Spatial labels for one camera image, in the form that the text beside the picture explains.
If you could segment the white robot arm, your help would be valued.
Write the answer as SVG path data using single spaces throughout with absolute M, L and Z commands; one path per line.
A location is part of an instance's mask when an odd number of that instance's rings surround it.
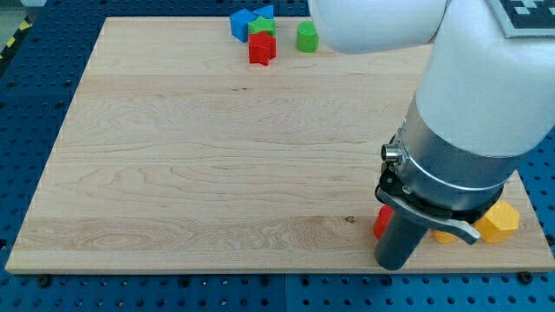
M 546 1 L 312 1 L 347 54 L 430 44 L 408 112 L 381 150 L 393 209 L 375 260 L 400 269 L 430 229 L 469 244 L 523 158 L 554 126 L 554 7 Z

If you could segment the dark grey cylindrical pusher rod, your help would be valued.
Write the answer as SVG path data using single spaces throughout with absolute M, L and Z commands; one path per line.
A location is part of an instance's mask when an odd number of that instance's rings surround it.
M 375 247 L 375 260 L 386 270 L 400 269 L 427 232 L 395 212 Z

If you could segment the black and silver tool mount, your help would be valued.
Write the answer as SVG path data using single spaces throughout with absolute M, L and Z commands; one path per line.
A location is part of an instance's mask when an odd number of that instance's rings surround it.
M 419 149 L 410 153 L 400 134 L 382 146 L 376 198 L 394 209 L 405 225 L 444 231 L 474 244 L 480 234 L 471 224 L 499 199 L 504 181 L 484 182 L 486 175 L 480 173 L 479 184 L 469 186 L 469 179 L 483 167 L 477 164 L 483 158 L 430 141 L 430 153 Z

